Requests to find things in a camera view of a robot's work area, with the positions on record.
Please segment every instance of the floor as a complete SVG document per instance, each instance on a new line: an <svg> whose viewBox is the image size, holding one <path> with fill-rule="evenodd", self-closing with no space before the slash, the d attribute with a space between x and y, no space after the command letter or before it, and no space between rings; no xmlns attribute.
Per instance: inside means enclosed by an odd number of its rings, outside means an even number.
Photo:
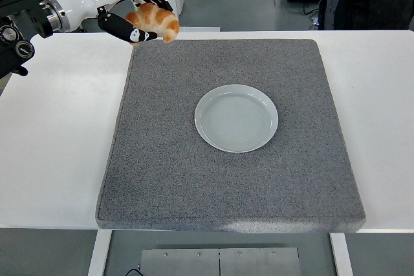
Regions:
<svg viewBox="0 0 414 276"><path fill-rule="evenodd" d="M306 11L316 7L315 3L305 5ZM123 3L116 6L114 12L122 16L130 9L130 4ZM302 4L284 0L185 0L180 23L184 27L249 31L308 30L312 21L303 14ZM94 20L84 22L83 26L87 32L100 31ZM8 78L0 80L0 94ZM66 275L56 271L59 266L65 268L68 275L87 275L95 235L95 231L0 229L0 275ZM303 275L336 275L326 237L307 236L300 240L300 236L291 236L289 241L287 235L272 238L273 243L289 242L306 248L310 257L305 259ZM346 238L355 276L414 275L413 234L357 234L346 235ZM253 236L215 233L150 233L143 236L142 232L115 232L106 275L125 275L128 267L139 263L140 251L157 245L160 240L169 245L197 243L204 247L223 241L238 246L241 243L245 246L269 243L264 242L263 237L255 239Z"/></svg>

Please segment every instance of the white table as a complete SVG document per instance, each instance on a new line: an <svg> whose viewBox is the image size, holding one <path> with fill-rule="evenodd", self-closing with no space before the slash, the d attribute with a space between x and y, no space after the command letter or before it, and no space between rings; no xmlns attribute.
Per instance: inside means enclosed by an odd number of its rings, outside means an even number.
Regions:
<svg viewBox="0 0 414 276"><path fill-rule="evenodd" d="M414 232L414 32L178 37L243 38L318 43L366 212L360 231ZM29 75L13 75L0 96L0 228L96 229L96 200L132 48L107 34L32 42Z"/></svg>

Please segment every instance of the white plate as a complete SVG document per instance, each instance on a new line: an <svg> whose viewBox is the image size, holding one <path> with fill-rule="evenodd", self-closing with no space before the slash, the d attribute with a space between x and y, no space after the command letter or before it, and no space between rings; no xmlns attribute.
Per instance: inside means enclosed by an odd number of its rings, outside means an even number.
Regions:
<svg viewBox="0 0 414 276"><path fill-rule="evenodd" d="M278 127L278 112L261 91L223 85L204 95L195 108L195 126L213 147L234 153L265 145Z"/></svg>

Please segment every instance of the robotic hand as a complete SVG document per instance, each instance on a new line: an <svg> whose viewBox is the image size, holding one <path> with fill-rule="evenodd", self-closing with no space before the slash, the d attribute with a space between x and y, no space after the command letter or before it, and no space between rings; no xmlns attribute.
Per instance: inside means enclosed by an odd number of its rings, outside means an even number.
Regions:
<svg viewBox="0 0 414 276"><path fill-rule="evenodd" d="M53 31L72 32L84 19L97 19L99 27L111 35L130 43L155 39L154 32L144 32L130 22L110 13L115 4L125 0L0 0L0 78L9 72L22 76L27 70L21 65L34 55L33 45L23 38L12 18L25 11L36 32L43 38ZM135 6L154 3L172 11L167 0L130 0Z"/></svg>

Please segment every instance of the gray floor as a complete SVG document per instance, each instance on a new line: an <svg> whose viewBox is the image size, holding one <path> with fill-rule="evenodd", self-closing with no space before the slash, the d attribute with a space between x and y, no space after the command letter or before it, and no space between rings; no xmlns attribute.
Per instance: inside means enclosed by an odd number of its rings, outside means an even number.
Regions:
<svg viewBox="0 0 414 276"><path fill-rule="evenodd" d="M1 276L86 276L95 230L0 229Z"/></svg>
<svg viewBox="0 0 414 276"><path fill-rule="evenodd" d="M345 234L354 276L414 275L414 234Z"/></svg>

